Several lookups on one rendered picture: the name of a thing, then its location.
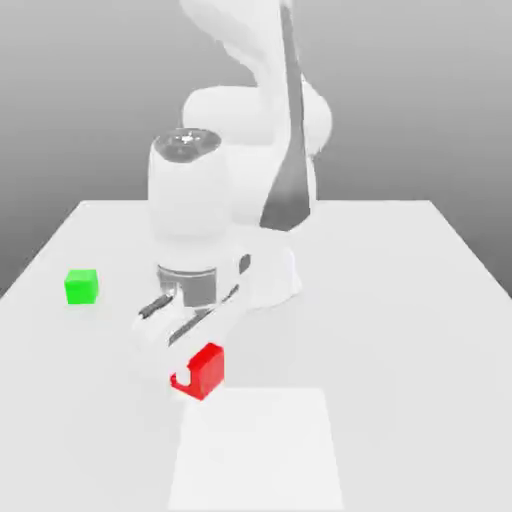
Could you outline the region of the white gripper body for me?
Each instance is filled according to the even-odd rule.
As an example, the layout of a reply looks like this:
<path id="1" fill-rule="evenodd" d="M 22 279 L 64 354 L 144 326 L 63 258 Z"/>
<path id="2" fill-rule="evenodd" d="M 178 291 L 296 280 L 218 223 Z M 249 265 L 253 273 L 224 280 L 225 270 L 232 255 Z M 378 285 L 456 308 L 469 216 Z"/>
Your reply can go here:
<path id="1" fill-rule="evenodd" d="M 223 344 L 249 310 L 249 286 L 238 283 L 212 305 L 184 304 L 176 287 L 160 294 L 136 314 L 131 356 L 137 361 L 183 361 L 209 342 Z"/>

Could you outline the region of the small red cube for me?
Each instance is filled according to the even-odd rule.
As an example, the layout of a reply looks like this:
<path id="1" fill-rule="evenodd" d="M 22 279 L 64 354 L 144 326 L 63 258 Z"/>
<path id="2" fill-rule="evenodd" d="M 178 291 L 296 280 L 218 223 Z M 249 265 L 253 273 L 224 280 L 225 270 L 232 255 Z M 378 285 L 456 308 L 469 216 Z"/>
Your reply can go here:
<path id="1" fill-rule="evenodd" d="M 174 373 L 170 376 L 171 387 L 196 400 L 204 400 L 224 381 L 224 349 L 214 343 L 206 344 L 190 359 L 186 369 L 189 383 L 180 382 Z"/>

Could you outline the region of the small green cube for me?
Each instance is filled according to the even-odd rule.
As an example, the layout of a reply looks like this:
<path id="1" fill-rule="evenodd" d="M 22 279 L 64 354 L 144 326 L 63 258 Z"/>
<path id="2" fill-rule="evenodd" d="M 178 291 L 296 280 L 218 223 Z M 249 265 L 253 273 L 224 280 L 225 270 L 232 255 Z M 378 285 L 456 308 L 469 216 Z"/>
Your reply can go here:
<path id="1" fill-rule="evenodd" d="M 64 281 L 68 304 L 94 304 L 99 294 L 98 274 L 95 269 L 71 269 Z"/>

